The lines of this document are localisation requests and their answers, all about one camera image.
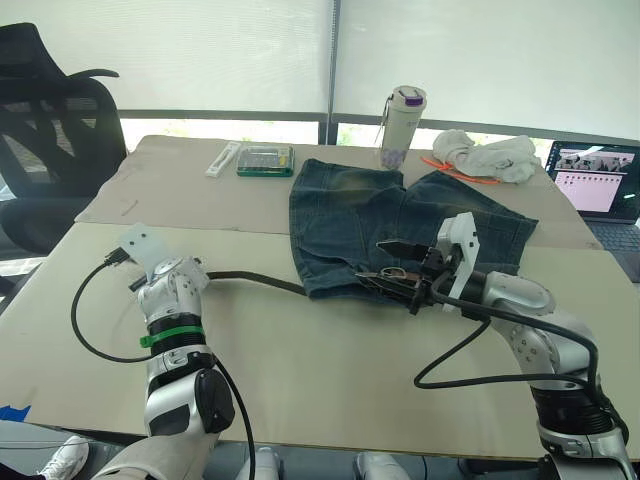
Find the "water bottle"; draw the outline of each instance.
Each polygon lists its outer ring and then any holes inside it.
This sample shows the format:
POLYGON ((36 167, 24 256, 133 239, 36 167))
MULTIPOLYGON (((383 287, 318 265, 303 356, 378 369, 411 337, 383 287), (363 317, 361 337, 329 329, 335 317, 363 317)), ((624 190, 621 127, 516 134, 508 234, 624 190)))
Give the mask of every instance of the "water bottle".
POLYGON ((382 120, 385 128, 380 164, 384 168, 400 168, 426 106, 427 96, 424 90, 408 85, 393 89, 393 93, 387 99, 386 114, 383 114, 382 120))

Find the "laptop screen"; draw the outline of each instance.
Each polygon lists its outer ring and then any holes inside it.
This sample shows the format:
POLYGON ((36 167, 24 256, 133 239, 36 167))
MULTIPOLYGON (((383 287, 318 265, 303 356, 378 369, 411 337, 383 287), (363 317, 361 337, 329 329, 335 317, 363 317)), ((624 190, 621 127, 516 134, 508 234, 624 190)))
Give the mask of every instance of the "laptop screen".
POLYGON ((640 147, 553 142, 546 169, 583 217, 640 216, 640 147))

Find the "green cable tie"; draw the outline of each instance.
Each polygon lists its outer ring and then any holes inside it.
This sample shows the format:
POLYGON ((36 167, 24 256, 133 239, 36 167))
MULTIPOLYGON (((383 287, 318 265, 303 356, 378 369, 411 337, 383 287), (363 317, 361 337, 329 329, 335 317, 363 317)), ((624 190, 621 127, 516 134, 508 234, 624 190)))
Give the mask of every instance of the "green cable tie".
POLYGON ((140 338, 140 345, 142 348, 149 348, 154 343, 164 340, 165 338, 173 337, 174 335, 180 335, 183 333, 202 333, 204 335, 204 329, 195 325, 186 325, 184 327, 175 327, 165 330, 164 332, 156 333, 155 335, 147 335, 140 338))

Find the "white roller blind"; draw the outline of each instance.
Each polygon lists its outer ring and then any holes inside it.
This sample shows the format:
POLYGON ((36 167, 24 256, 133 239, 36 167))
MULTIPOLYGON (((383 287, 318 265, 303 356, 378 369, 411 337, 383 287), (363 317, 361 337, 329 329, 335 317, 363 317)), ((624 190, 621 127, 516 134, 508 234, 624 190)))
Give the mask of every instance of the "white roller blind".
POLYGON ((100 79, 120 109, 324 112, 329 0, 2 0, 68 74, 100 79))
POLYGON ((638 0, 343 0, 335 112, 640 138, 638 0))

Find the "beige table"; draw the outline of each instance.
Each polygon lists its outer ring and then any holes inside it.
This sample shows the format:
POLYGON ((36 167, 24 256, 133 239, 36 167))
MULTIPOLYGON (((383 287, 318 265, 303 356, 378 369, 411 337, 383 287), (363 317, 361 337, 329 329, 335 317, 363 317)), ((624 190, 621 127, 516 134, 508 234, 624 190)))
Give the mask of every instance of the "beige table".
MULTIPOLYGON (((31 405, 27 421, 143 433, 145 369, 111 364, 75 340, 72 296, 125 226, 77 224, 0 317, 0 404, 31 405)), ((284 235, 159 228, 175 252, 210 270, 250 269, 295 281, 284 235)), ((631 428, 640 457, 637 293, 609 253, 529 247, 522 273, 550 288, 593 329, 607 394, 631 428)), ((99 348, 140 355, 142 316, 127 285, 140 270, 109 269, 80 302, 79 321, 99 348)), ((451 455, 542 454, 527 385, 443 391, 413 387, 413 376, 476 324, 438 308, 417 317, 351 300, 311 302, 244 281, 204 295, 212 349, 241 389, 260 442, 451 455)), ((454 379, 517 372, 492 331, 434 374, 454 379)), ((238 416, 223 438, 244 438, 238 416)))
MULTIPOLYGON (((121 165, 81 222, 289 233, 289 191, 293 178, 238 177, 233 165, 217 179, 204 171, 226 140, 149 136, 121 165)), ((296 173, 304 160, 378 168, 375 150, 360 147, 295 145, 296 173)), ((428 150, 412 150, 402 168, 409 186, 433 167, 420 160, 428 150)), ((541 222, 531 246, 601 249, 575 208, 540 167, 522 185, 467 183, 484 195, 541 222)))

